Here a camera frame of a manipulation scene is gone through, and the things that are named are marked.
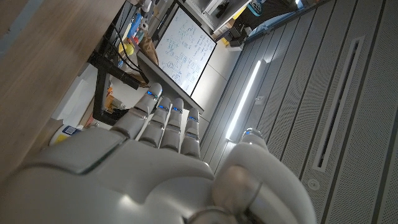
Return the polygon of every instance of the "handwriting on whiteboard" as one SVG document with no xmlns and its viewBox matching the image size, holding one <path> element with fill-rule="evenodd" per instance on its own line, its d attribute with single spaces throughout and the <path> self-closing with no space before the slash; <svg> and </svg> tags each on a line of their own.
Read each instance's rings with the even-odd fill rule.
<svg viewBox="0 0 398 224">
<path fill-rule="evenodd" d="M 159 67 L 191 94 L 214 47 L 212 39 L 178 9 L 156 47 Z"/>
</svg>

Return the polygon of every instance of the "desk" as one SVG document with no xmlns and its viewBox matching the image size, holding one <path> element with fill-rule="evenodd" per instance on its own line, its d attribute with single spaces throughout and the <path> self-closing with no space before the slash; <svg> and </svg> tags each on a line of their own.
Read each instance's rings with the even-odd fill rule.
<svg viewBox="0 0 398 224">
<path fill-rule="evenodd" d="M 22 162 L 123 3 L 43 0 L 0 60 L 0 181 Z"/>
</svg>

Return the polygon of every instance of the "blue object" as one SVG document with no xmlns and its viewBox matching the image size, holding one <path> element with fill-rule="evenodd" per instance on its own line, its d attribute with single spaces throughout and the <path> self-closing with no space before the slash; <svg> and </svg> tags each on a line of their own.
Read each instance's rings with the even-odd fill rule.
<svg viewBox="0 0 398 224">
<path fill-rule="evenodd" d="M 139 24 L 141 23 L 141 19 L 142 19 L 141 14 L 137 13 L 136 18 L 134 18 L 134 20 L 131 22 L 131 27 L 130 27 L 129 33 L 127 35 L 127 37 L 130 38 L 131 40 L 137 34 L 137 29 L 139 27 Z"/>
<path fill-rule="evenodd" d="M 261 0 L 252 0 L 248 4 L 248 9 L 255 15 L 255 16 L 261 16 L 262 14 L 262 4 Z"/>
</svg>

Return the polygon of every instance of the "white robotic hand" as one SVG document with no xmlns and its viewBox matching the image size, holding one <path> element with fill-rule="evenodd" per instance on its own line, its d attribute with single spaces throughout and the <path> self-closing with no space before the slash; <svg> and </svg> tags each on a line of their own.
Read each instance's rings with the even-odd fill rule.
<svg viewBox="0 0 398 224">
<path fill-rule="evenodd" d="M 135 141 L 161 93 L 153 84 L 110 131 L 82 131 L 23 163 L 0 186 L 0 223 L 316 223 L 301 182 L 256 130 L 216 177 L 199 160 L 196 109 L 179 153 L 181 99 L 163 98 Z"/>
</svg>

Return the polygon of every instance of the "ventilation grille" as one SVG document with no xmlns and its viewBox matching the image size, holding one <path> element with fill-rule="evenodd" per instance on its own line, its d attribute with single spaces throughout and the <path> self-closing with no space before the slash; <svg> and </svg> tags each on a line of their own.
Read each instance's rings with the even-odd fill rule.
<svg viewBox="0 0 398 224">
<path fill-rule="evenodd" d="M 358 37 L 361 34 L 364 35 L 370 33 L 372 29 L 375 28 L 374 18 L 377 17 L 377 11 L 375 10 L 372 11 L 369 9 L 373 7 L 372 4 L 362 9 L 356 10 L 357 15 L 353 18 L 352 24 L 350 26 L 350 31 L 348 32 L 346 37 L 345 46 L 343 47 L 340 58 L 337 58 L 341 43 L 344 40 L 345 32 L 349 25 L 350 17 L 353 13 L 355 3 L 356 1 L 344 1 L 344 0 L 338 0 L 336 3 L 331 21 L 328 26 L 328 31 L 326 32 L 325 39 L 320 49 L 319 57 L 317 58 L 317 62 L 313 69 L 312 78 L 314 78 L 314 80 L 313 82 L 310 80 L 310 83 L 308 84 L 308 88 L 310 89 L 308 91 L 308 97 L 304 96 L 303 106 L 302 106 L 303 111 L 299 111 L 297 115 L 297 120 L 308 118 L 308 120 L 311 121 L 310 123 L 313 126 L 312 128 L 308 128 L 308 126 L 304 125 L 297 127 L 297 129 L 294 131 L 297 133 L 298 139 L 292 142 L 291 145 L 290 143 L 288 145 L 288 147 L 300 147 L 300 144 L 303 144 L 303 147 L 309 147 L 311 143 L 310 138 L 312 136 L 312 132 L 317 127 L 312 142 L 312 147 L 308 155 L 308 161 L 306 163 L 305 170 L 302 175 L 302 183 L 304 187 L 307 189 L 309 196 L 311 197 L 311 200 L 313 202 L 317 214 L 317 220 L 319 223 L 321 222 L 322 216 L 324 215 L 324 209 L 326 206 L 326 201 L 328 198 L 331 181 L 333 180 L 337 159 L 341 150 L 340 147 L 340 143 L 342 143 L 341 133 L 335 138 L 335 141 L 337 143 L 333 145 L 331 149 L 328 165 L 326 166 L 325 172 L 319 172 L 317 170 L 312 169 L 312 165 L 315 161 L 317 149 L 320 144 L 323 130 L 326 126 L 326 120 L 329 111 L 331 109 L 333 97 L 338 87 L 338 82 L 340 80 L 340 76 L 343 71 L 343 65 L 345 64 L 345 60 L 348 55 L 348 50 L 350 47 L 351 40 L 353 40 L 355 37 Z M 373 25 L 371 27 L 369 27 L 369 25 L 365 26 L 363 24 L 362 15 L 365 15 L 365 13 L 367 13 L 366 11 L 370 11 L 370 16 L 373 16 L 371 19 L 367 20 L 368 23 Z M 334 71 L 333 67 L 335 66 L 336 59 L 338 60 L 338 64 L 336 70 Z M 316 102 L 319 103 L 323 102 L 323 96 L 325 96 L 325 93 L 327 91 L 327 84 L 329 82 L 328 79 L 330 77 L 333 77 L 333 80 L 331 81 L 330 84 L 331 86 L 327 98 L 325 99 L 323 112 L 321 114 L 319 124 L 317 126 L 316 119 L 322 106 L 317 105 Z M 351 83 L 351 86 L 353 87 L 358 86 L 358 78 L 354 80 L 354 83 Z M 352 99 L 352 97 L 353 97 L 352 94 L 348 96 L 349 101 L 346 102 L 346 104 L 349 105 L 353 104 L 354 99 Z M 341 127 L 344 127 L 345 125 L 348 124 L 349 119 L 347 119 L 346 116 L 347 112 L 345 112 L 343 119 L 340 120 Z M 316 179 L 319 181 L 320 183 L 319 190 L 315 191 L 308 187 L 308 181 L 310 179 Z"/>
<path fill-rule="evenodd" d="M 361 16 L 354 17 L 353 24 L 357 25 L 354 27 L 370 29 L 364 49 L 369 49 L 381 4 L 382 1 L 360 1 L 357 5 L 357 12 Z M 391 52 L 394 42 L 376 41 L 345 147 L 327 223 L 370 223 L 373 217 L 398 104 L 397 51 Z M 359 58 L 358 66 L 365 63 L 368 51 L 363 51 L 361 55 L 363 57 Z"/>
</svg>

